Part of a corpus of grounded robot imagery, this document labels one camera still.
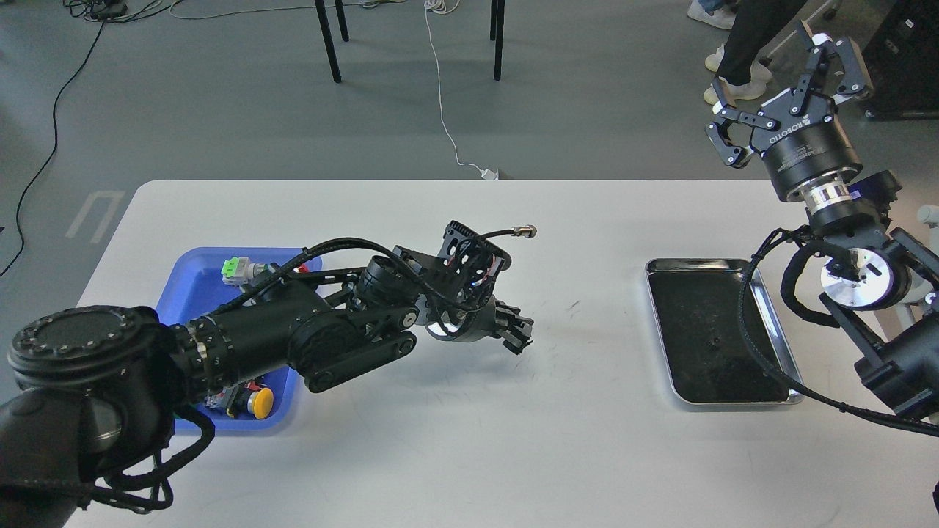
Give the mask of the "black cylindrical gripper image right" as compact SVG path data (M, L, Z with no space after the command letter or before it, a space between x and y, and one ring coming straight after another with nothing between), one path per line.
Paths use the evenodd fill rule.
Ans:
M760 157L782 202L801 200L802 187L815 178L846 176L851 181L863 168L835 110L802 116L811 96L824 94L832 64L838 62L843 71L836 104L873 96L871 74L851 37L813 34L808 21L796 24L796 34L807 46L808 61L791 90L791 116L766 116L763 111L744 111L719 100L713 104L714 116L706 127L708 140L727 167L742 169L751 158Z

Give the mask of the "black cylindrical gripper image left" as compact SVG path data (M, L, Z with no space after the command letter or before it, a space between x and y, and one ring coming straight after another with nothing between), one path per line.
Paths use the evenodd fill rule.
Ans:
M453 343L472 343L483 338L502 338L502 345L513 354L520 355L531 343L534 321L524 317L521 309L498 298L493 298L483 309L469 313L455 325L433 322L426 326L427 333L437 340Z

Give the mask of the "black robot arm image left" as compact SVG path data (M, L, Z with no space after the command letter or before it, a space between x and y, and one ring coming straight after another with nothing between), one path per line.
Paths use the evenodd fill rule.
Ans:
M435 255L333 238L255 266L238 297L182 324L144 305L27 323L7 354L20 394L2 405L2 525L61 527L91 502L167 509L169 478L215 436L197 404L280 367L322 393L406 357L414 326L520 354L533 322L495 297L512 258L494 238L536 232L451 221Z

